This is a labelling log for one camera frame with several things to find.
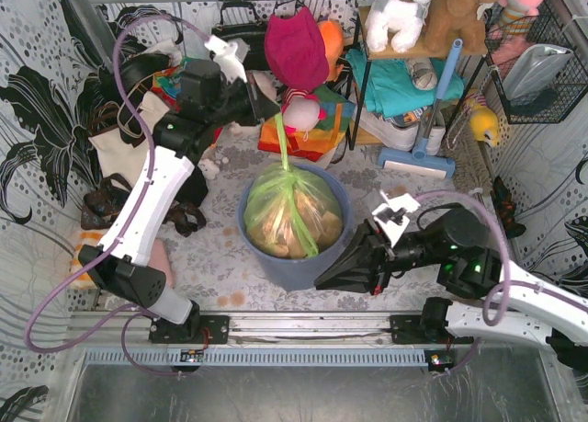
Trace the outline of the blue trash bin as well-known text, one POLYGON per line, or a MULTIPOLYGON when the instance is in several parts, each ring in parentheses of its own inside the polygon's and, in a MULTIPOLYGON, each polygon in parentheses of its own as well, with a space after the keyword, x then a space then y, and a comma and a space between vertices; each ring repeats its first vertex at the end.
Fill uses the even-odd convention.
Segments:
POLYGON ((286 291, 313 289, 314 281, 344 253, 345 246, 351 241, 352 229, 355 226, 352 202, 342 183, 325 169, 316 165, 296 164, 296 167, 314 178, 319 178, 323 185, 331 191, 330 195, 340 209, 342 231, 328 248, 314 257, 283 258, 268 254, 254 243, 254 239, 246 231, 245 212, 249 196, 262 174, 259 174, 245 188, 236 211, 238 230, 246 248, 253 253, 254 259, 259 263, 262 274, 286 291))

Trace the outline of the green trash bag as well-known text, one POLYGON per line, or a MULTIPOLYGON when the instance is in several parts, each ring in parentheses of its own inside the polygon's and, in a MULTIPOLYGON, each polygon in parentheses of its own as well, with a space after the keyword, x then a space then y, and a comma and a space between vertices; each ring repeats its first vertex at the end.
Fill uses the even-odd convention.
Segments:
POLYGON ((340 203, 323 177, 289 162, 283 118, 275 116, 280 160, 254 180, 245 199, 244 231, 267 255, 316 257, 342 236, 340 203))

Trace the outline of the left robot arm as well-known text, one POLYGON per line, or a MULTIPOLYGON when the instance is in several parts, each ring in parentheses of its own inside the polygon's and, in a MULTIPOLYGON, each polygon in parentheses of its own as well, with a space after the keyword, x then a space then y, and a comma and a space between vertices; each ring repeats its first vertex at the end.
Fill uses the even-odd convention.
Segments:
POLYGON ((141 308, 155 325, 154 343, 191 343, 209 335, 200 323, 196 302, 177 293, 163 271, 150 266, 157 232, 176 194, 198 166, 196 141, 207 131, 232 123, 250 112, 261 120, 278 114, 277 91, 266 75, 248 71, 227 83, 220 67, 203 62, 198 78, 213 80, 217 100, 202 120, 185 120, 152 91, 144 94, 138 118, 149 151, 136 184, 117 220, 98 245, 84 245, 79 258, 84 270, 103 291, 141 308))

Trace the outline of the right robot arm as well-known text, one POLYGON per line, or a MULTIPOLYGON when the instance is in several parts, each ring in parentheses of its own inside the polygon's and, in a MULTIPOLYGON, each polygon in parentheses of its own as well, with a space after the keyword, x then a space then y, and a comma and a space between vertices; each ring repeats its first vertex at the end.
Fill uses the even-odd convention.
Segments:
POLYGON ((512 311, 496 326, 484 323, 482 300, 503 281, 503 264, 490 247, 490 230, 457 203, 426 227, 409 232, 404 209, 382 205, 363 221, 344 253, 315 281, 317 290, 378 295, 391 279, 416 268, 438 266, 437 283, 454 300, 426 299, 418 314, 393 315, 394 343, 467 344, 499 339, 551 349, 560 363, 587 368, 587 301, 540 279, 516 264, 511 268, 512 311))

